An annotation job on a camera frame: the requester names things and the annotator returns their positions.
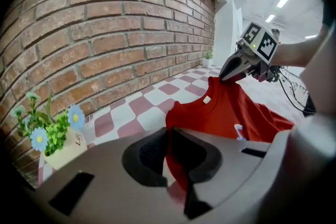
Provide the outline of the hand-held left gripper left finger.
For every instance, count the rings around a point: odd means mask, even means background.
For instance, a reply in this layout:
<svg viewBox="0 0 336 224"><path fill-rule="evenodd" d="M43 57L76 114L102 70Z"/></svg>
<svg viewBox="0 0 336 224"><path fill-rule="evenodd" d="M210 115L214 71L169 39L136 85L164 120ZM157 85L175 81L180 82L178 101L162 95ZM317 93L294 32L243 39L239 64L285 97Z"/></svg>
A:
<svg viewBox="0 0 336 224"><path fill-rule="evenodd" d="M54 223L185 223L162 175L167 132L94 146L54 172L35 201Z"/></svg>

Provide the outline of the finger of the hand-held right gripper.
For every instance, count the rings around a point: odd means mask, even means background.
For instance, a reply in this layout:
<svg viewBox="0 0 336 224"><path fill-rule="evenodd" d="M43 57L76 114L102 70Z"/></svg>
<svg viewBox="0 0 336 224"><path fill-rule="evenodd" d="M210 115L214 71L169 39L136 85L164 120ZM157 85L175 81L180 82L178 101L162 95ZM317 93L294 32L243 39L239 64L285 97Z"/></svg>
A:
<svg viewBox="0 0 336 224"><path fill-rule="evenodd" d="M236 82L244 79L250 67L226 67L220 71L220 78L223 82Z"/></svg>
<svg viewBox="0 0 336 224"><path fill-rule="evenodd" d="M242 67L242 55L240 52L235 52L234 54L232 54L224 63L224 65L222 66L222 69L225 69L226 67L230 67L230 68L236 68L236 67Z"/></svg>

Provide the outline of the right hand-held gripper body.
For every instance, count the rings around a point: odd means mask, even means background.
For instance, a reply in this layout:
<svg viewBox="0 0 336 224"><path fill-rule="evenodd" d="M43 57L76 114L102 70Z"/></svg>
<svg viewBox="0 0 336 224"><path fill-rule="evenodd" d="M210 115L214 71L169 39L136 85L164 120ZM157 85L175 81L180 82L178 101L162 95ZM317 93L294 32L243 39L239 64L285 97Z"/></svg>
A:
<svg viewBox="0 0 336 224"><path fill-rule="evenodd" d="M265 27L255 22L249 23L236 42L236 50L241 53L243 64L247 66L243 73L260 82L278 81L278 68L270 64L277 48L278 42Z"/></svg>

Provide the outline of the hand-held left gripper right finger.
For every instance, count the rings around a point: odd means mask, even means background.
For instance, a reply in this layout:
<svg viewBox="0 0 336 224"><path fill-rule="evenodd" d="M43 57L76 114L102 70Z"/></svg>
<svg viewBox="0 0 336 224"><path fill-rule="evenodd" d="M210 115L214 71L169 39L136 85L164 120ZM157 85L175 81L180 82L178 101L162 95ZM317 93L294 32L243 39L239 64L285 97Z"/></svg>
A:
<svg viewBox="0 0 336 224"><path fill-rule="evenodd" d="M172 150L186 172L188 190L172 223L265 223L265 192L251 181L269 147L173 128Z"/></svg>

